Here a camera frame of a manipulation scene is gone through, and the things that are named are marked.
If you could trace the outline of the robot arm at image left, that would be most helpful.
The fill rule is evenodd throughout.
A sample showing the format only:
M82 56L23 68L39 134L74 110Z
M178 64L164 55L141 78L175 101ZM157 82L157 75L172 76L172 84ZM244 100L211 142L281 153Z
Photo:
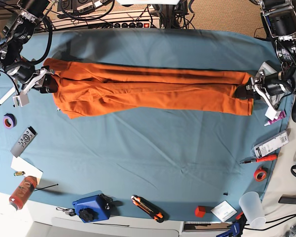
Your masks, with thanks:
M48 0L20 0L18 10L14 12L0 33L0 74L7 75L12 88L0 99L0 106L12 97L14 106L23 107L29 103L28 92L31 89L40 93L55 93L58 84L52 77L54 71L48 66L36 69L48 56L52 43L52 23L47 17L51 9ZM36 27L43 24L48 31L47 46L44 54L31 61L21 56L23 45L35 33Z

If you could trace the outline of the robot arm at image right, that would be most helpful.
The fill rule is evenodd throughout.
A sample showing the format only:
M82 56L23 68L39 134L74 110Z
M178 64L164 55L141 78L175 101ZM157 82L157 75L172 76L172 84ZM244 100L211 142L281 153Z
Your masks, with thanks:
M272 72L263 63L254 77L237 87L234 97L263 100L268 108L265 116L278 119L282 98L296 94L296 12L291 0L254 0L260 7L260 15L267 39L272 43L281 70Z

